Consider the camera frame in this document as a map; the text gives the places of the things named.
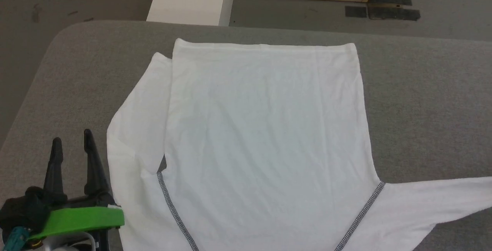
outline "seam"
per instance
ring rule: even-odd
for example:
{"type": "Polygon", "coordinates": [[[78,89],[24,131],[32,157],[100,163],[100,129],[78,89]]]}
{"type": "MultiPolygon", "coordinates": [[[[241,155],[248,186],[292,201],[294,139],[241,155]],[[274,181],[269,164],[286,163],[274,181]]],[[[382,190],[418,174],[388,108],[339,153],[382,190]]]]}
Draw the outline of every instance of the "seam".
{"type": "Polygon", "coordinates": [[[164,183],[164,178],[162,177],[162,172],[159,172],[157,174],[157,177],[159,179],[159,185],[160,188],[162,189],[162,193],[164,194],[164,197],[166,199],[167,206],[169,207],[169,210],[171,211],[171,214],[173,215],[176,224],[178,225],[184,237],[188,241],[188,244],[191,247],[192,251],[199,251],[198,246],[196,246],[195,244],[195,240],[193,240],[193,237],[191,237],[191,235],[189,234],[188,230],[186,229],[183,221],[181,220],[178,214],[178,211],[176,211],[176,207],[174,207],[174,204],[171,201],[171,197],[169,196],[169,192],[167,191],[166,184],[164,183]]]}
{"type": "Polygon", "coordinates": [[[334,45],[334,46],[324,46],[324,45],[273,45],[273,44],[235,44],[235,43],[192,43],[185,41],[183,39],[177,39],[176,41],[181,40],[179,43],[175,44],[175,46],[179,46],[180,48],[196,48],[196,49],[214,49],[219,48],[222,50],[246,50],[246,51],[282,51],[282,52],[311,52],[313,48],[315,50],[328,51],[328,52],[339,52],[346,51],[348,45],[353,43],[346,43],[342,45],[334,45]]]}
{"type": "Polygon", "coordinates": [[[348,240],[350,239],[350,237],[354,233],[355,229],[357,228],[357,226],[359,226],[359,223],[361,223],[362,218],[364,218],[367,211],[369,210],[369,208],[372,206],[372,204],[376,200],[377,196],[383,190],[385,184],[386,184],[385,182],[381,182],[381,183],[379,183],[379,185],[377,185],[376,190],[371,195],[371,198],[369,198],[367,203],[364,205],[364,207],[362,208],[362,211],[355,218],[354,223],[352,223],[352,225],[348,229],[347,233],[344,235],[343,239],[341,240],[341,242],[338,244],[337,248],[335,248],[334,251],[341,251],[345,247],[345,244],[347,244],[348,240]]]}

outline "gray floor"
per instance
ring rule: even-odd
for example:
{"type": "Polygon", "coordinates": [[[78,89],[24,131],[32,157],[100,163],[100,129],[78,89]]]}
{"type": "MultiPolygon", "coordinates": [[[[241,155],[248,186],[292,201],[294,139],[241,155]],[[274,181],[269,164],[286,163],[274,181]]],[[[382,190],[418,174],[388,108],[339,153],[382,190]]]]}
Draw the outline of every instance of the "gray floor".
{"type": "MultiPolygon", "coordinates": [[[[231,26],[492,40],[492,0],[413,0],[417,22],[346,18],[344,2],[234,0],[231,26]]],[[[53,37],[73,23],[145,20],[151,0],[0,0],[0,146],[53,37]]]]}

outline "gray stitching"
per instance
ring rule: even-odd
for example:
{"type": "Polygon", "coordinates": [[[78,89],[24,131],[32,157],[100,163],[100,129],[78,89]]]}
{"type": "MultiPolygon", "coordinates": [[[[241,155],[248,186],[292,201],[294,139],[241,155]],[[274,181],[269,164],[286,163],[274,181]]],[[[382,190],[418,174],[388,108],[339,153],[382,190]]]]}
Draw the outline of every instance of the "gray stitching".
{"type": "Polygon", "coordinates": [[[371,195],[371,198],[369,198],[369,200],[367,201],[367,203],[364,205],[364,208],[362,208],[362,211],[355,218],[354,223],[352,223],[352,225],[348,229],[347,233],[344,235],[343,239],[338,244],[337,248],[335,248],[335,251],[341,251],[345,247],[345,244],[347,244],[348,239],[350,239],[350,237],[354,233],[354,231],[357,228],[357,226],[359,226],[359,223],[362,221],[362,218],[364,218],[365,214],[367,213],[367,211],[369,210],[369,208],[372,206],[372,204],[376,200],[377,196],[381,193],[381,191],[383,190],[385,184],[386,183],[384,183],[384,182],[379,183],[379,185],[377,186],[376,190],[371,195]]]}
{"type": "Polygon", "coordinates": [[[173,205],[173,202],[171,201],[171,197],[169,196],[169,192],[167,191],[166,184],[164,183],[164,178],[162,177],[162,172],[158,172],[157,177],[159,178],[159,185],[160,188],[162,189],[162,193],[164,194],[164,197],[166,198],[166,203],[167,206],[169,207],[169,210],[171,211],[171,214],[174,217],[174,220],[176,221],[176,224],[180,228],[181,232],[183,233],[184,237],[186,240],[188,240],[188,243],[193,251],[199,251],[198,246],[196,246],[195,241],[189,234],[188,230],[186,229],[183,221],[181,220],[178,211],[176,211],[176,208],[173,205]]]}

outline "gray table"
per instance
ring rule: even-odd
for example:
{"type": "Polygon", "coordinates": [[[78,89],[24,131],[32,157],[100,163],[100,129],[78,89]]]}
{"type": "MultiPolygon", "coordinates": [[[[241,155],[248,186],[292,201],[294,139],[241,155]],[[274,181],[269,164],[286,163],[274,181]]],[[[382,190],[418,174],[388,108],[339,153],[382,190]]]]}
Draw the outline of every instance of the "gray table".
{"type": "MultiPolygon", "coordinates": [[[[48,48],[0,151],[0,202],[42,185],[56,136],[63,141],[65,192],[82,195],[83,129],[92,129],[107,170],[106,129],[112,116],[153,53],[171,57],[178,37],[241,44],[354,42],[381,180],[492,176],[492,43],[106,21],[71,26],[48,48]]],[[[117,233],[111,243],[121,249],[117,233]]],[[[487,209],[438,225],[417,250],[490,248],[492,209],[487,209]]]]}

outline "green plastic part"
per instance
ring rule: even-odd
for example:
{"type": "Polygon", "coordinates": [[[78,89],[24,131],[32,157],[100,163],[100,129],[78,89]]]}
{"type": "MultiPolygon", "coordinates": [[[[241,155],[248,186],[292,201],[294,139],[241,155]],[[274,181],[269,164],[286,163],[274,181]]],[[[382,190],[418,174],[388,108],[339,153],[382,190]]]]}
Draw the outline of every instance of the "green plastic part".
{"type": "Polygon", "coordinates": [[[86,207],[57,209],[51,212],[41,233],[31,235],[29,239],[42,239],[48,236],[111,229],[125,224],[121,209],[106,207],[86,207]]]}

